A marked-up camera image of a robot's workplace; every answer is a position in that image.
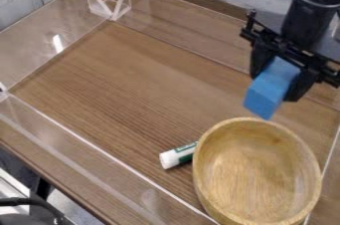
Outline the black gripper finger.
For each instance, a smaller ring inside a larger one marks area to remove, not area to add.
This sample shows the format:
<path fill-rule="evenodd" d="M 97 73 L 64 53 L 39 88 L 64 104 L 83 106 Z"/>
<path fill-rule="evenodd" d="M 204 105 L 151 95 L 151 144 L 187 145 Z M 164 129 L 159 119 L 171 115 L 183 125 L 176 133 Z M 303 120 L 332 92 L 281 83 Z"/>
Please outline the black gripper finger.
<path fill-rule="evenodd" d="M 249 75 L 255 79 L 276 56 L 276 49 L 261 39 L 252 44 Z"/>
<path fill-rule="evenodd" d="M 297 102 L 319 80 L 319 73 L 311 69 L 303 69 L 295 77 L 284 97 L 287 102 Z"/>

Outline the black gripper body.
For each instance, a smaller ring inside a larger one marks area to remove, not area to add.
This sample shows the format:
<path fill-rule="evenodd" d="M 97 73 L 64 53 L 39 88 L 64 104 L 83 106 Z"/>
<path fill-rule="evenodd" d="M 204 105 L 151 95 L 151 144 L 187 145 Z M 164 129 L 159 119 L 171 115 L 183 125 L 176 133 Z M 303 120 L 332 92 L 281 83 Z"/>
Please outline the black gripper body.
<path fill-rule="evenodd" d="M 329 66 L 331 63 L 340 66 L 337 28 L 329 24 L 315 43 L 308 48 L 303 48 L 283 37 L 280 30 L 283 21 L 284 16 L 280 14 L 256 10 L 247 13 L 247 22 L 240 30 L 240 37 L 249 42 L 251 52 L 255 40 L 261 38 L 276 49 L 275 58 L 283 59 L 300 70 L 311 69 L 319 73 L 319 80 L 315 84 L 325 83 L 339 88 L 340 69 L 336 70 Z"/>

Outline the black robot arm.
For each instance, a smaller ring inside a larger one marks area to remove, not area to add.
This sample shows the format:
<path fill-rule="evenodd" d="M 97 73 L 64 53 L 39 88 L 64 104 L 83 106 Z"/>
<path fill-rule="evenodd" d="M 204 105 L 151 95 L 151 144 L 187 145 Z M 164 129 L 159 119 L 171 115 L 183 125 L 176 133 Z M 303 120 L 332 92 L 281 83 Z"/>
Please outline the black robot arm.
<path fill-rule="evenodd" d="M 340 39 L 331 26 L 340 0 L 292 0 L 281 16 L 251 10 L 240 37 L 251 43 L 249 74 L 257 77 L 275 59 L 297 69 L 284 94 L 296 102 L 313 85 L 340 87 Z"/>

